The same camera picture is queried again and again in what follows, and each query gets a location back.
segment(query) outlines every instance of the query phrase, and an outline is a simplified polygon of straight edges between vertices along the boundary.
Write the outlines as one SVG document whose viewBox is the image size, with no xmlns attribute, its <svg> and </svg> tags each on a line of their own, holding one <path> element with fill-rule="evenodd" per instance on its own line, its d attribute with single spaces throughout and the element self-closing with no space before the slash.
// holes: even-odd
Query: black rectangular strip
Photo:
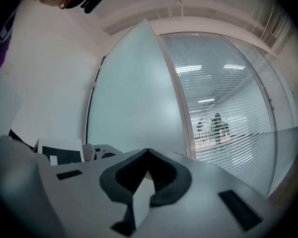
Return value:
<svg viewBox="0 0 298 238">
<path fill-rule="evenodd" d="M 78 176 L 81 174 L 82 174 L 81 171 L 73 170 L 73 171 L 69 171 L 69 172 L 65 172 L 65 173 L 56 174 L 56 176 L 59 178 L 59 180 L 63 180 L 63 179 L 75 177 L 75 176 Z"/>
<path fill-rule="evenodd" d="M 252 229 L 262 220 L 240 199 L 234 191 L 228 190 L 219 193 L 220 198 L 235 216 L 244 231 Z"/>
</svg>

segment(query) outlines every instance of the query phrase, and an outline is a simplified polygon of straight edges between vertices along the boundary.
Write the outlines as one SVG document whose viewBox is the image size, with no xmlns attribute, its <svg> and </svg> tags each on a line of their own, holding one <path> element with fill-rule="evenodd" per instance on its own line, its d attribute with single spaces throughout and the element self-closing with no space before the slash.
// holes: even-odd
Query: white wall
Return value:
<svg viewBox="0 0 298 238">
<path fill-rule="evenodd" d="M 280 68 L 293 92 L 298 110 L 298 32 L 295 31 L 278 55 Z"/>
<path fill-rule="evenodd" d="M 223 34 L 246 41 L 248 43 L 252 43 L 275 55 L 274 52 L 272 52 L 272 50 L 263 41 L 249 31 L 216 19 L 184 17 L 182 21 L 181 17 L 174 17 L 172 20 L 169 20 L 168 18 L 162 18 L 151 20 L 149 22 L 156 35 L 179 32 L 205 32 Z M 130 31 L 130 29 L 132 29 L 132 27 L 129 27 L 111 36 L 106 44 L 105 54 L 108 53 L 116 45 L 116 43 L 126 33 L 128 33 L 128 31 Z"/>
<path fill-rule="evenodd" d="M 12 130 L 31 146 L 39 137 L 84 140 L 100 53 L 68 12 L 24 1 L 2 67 L 24 99 Z"/>
</svg>

